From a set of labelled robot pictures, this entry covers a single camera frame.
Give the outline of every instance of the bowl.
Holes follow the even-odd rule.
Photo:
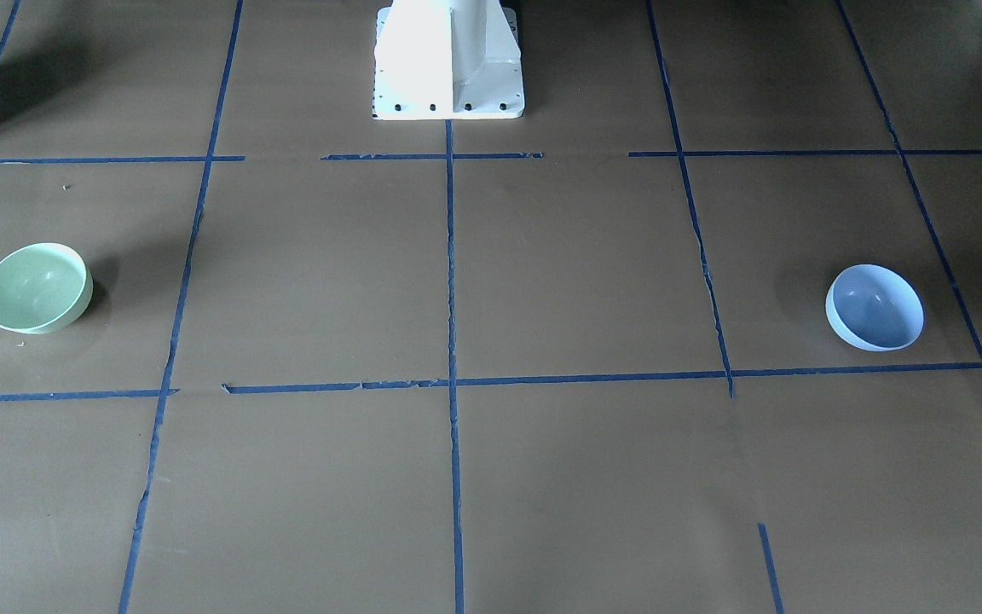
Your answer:
[[[0,262],[0,327],[24,334],[62,329],[93,297],[93,275],[73,249],[38,242]]]
[[[877,264],[856,264],[835,277],[825,311],[839,338],[869,352],[903,349],[923,332],[915,288]]]

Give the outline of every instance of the white mounting plate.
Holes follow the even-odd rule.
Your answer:
[[[381,38],[385,20],[390,8],[378,11],[378,38]],[[517,13],[513,9],[503,9],[506,23],[510,24],[511,34],[517,42]],[[414,105],[398,101],[389,80],[375,67],[373,79],[373,117],[382,120],[418,119],[514,119],[522,116],[525,110],[525,90],[522,83],[522,66],[514,62],[491,62],[483,66],[479,74],[467,83],[454,85],[455,101],[445,101],[436,109],[416,108]]]

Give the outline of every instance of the floor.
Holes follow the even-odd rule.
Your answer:
[[[529,1],[452,124],[383,4],[0,0],[0,259],[97,282],[0,330],[0,613],[982,611],[982,0]]]

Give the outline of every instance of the green bowl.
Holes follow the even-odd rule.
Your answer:
[[[0,327],[54,332],[78,319],[93,297],[93,275],[73,249],[38,242],[0,262]]]

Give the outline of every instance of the bowl rim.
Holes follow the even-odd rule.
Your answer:
[[[8,330],[11,332],[31,333],[34,331],[42,330],[45,327],[55,325],[55,323],[61,320],[63,316],[70,314],[70,312],[74,310],[75,307],[78,306],[78,301],[82,298],[83,295],[85,295],[85,288],[90,283],[90,267],[89,265],[86,265],[85,260],[82,259],[82,256],[79,255],[77,250],[71,248],[68,245],[63,245],[61,244],[61,242],[54,242],[54,241],[34,242],[34,244],[17,248],[13,250],[11,253],[9,253],[7,257],[3,258],[3,260],[0,260],[0,269],[8,261],[19,257],[20,255],[22,255],[22,253],[35,252],[36,250],[49,250],[50,252],[57,253],[57,255],[65,257],[66,260],[70,261],[70,264],[75,265],[75,267],[81,267],[82,283],[78,285],[78,291],[74,294],[73,298],[71,298],[70,304],[67,305],[65,310],[60,311],[59,314],[55,316],[55,318],[51,318],[50,320],[40,322],[38,323],[38,325],[32,327],[9,327],[3,325],[3,323],[0,322],[0,329]]]
[[[854,331],[851,325],[849,325],[848,321],[846,321],[846,319],[843,318],[843,315],[840,313],[839,308],[835,307],[835,284],[839,282],[840,278],[843,275],[848,275],[848,273],[854,271],[855,269],[869,269],[869,271],[874,271],[875,273],[884,273],[885,276],[892,277],[893,279],[903,284],[904,291],[906,293],[910,293],[912,297],[915,297],[916,306],[919,307],[920,326],[919,326],[919,330],[916,331],[916,334],[913,335],[910,341],[901,343],[901,345],[877,345],[876,343],[869,342],[866,338],[863,338],[861,334],[858,334],[856,331]],[[880,264],[873,264],[872,262],[862,262],[861,264],[853,264],[850,265],[850,267],[843,269],[841,272],[839,272],[838,275],[835,276],[833,283],[831,283],[829,287],[829,294],[827,294],[826,299],[827,299],[827,303],[829,303],[829,309],[835,312],[835,318],[839,320],[839,322],[843,326],[843,329],[845,329],[851,335],[851,337],[858,339],[858,341],[863,343],[863,345],[868,346],[868,347],[860,347],[861,350],[873,349],[872,352],[890,352],[890,350],[903,350],[904,347],[908,347],[909,345],[912,345],[912,343],[915,343],[920,338],[920,335],[923,335],[923,327],[927,325],[927,307],[923,306],[923,299],[920,298],[919,292],[916,291],[916,287],[913,287],[911,282],[905,279],[905,277],[900,273],[897,273],[896,271],[893,271],[893,269],[889,269],[888,267],[881,267]],[[840,334],[838,330],[835,330],[835,326],[833,326],[833,329],[835,331],[835,334],[837,334],[839,338],[843,339],[843,341],[848,342],[849,345],[854,345],[853,343],[851,343],[850,339],[843,338],[843,335]]]

